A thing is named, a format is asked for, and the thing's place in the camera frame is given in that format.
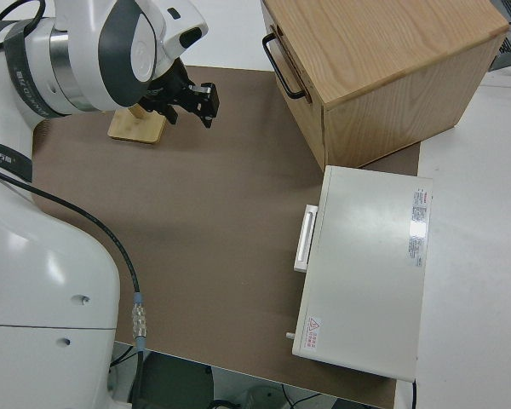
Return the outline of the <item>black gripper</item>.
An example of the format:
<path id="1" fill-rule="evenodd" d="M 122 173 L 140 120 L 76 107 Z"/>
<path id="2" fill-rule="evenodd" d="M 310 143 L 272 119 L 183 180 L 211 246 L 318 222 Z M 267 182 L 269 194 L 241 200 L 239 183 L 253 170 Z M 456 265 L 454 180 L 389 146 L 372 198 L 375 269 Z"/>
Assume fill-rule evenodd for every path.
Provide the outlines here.
<path id="1" fill-rule="evenodd" d="M 203 125 L 209 129 L 217 116 L 220 101 L 216 85 L 202 83 L 203 101 L 199 101 L 190 89 L 194 82 L 190 80 L 181 59 L 175 59 L 170 69 L 151 81 L 141 98 L 141 107 L 147 112 L 156 112 L 164 116 L 171 124 L 176 124 L 178 114 L 173 106 L 180 106 L 190 113 L 201 116 Z"/>

